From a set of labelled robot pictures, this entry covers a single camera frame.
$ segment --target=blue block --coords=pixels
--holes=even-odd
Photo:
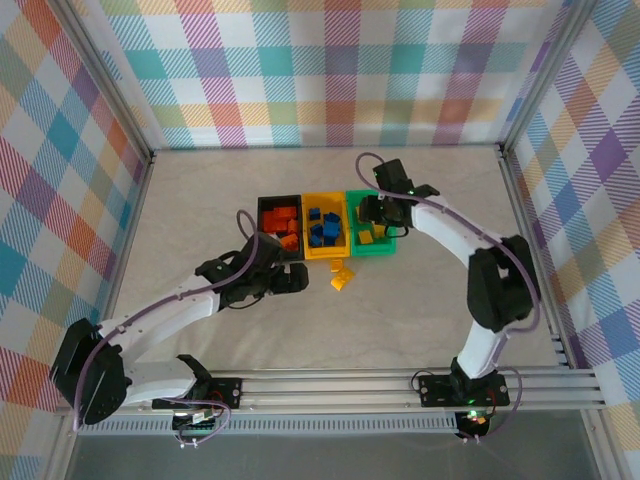
[[[325,222],[332,222],[332,223],[340,223],[340,216],[335,214],[335,213],[333,213],[333,212],[329,212],[329,213],[325,214],[324,221]]]
[[[311,245],[312,247],[321,247],[322,238],[317,237],[315,235],[311,235],[311,240],[309,240],[309,245]]]
[[[311,227],[311,235],[315,235],[316,237],[321,237],[322,225],[318,223],[317,225],[314,225],[313,227]]]
[[[338,238],[340,235],[340,224],[333,222],[325,222],[324,223],[324,236]]]

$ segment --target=colorful plaid backdrop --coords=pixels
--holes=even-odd
[[[516,153],[565,328],[640,478],[640,2],[601,1]]]
[[[34,478],[64,328],[96,321],[142,159],[45,0],[0,2],[0,479]]]
[[[566,14],[561,0],[75,4],[171,148],[495,142]]]

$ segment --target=beige surface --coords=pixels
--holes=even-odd
[[[362,149],[160,153],[127,266],[117,313],[177,286],[203,261],[238,249],[239,208],[259,196],[363,188],[353,163]],[[401,158],[485,227],[516,233],[491,148],[376,148]],[[374,163],[363,162],[370,172]],[[143,357],[190,353],[211,369],[448,366],[466,339],[466,270],[430,237],[412,232],[390,257],[348,258],[356,278],[337,292],[329,261],[307,262],[310,285],[243,311],[201,320]],[[553,365],[545,322],[513,339],[503,365]]]

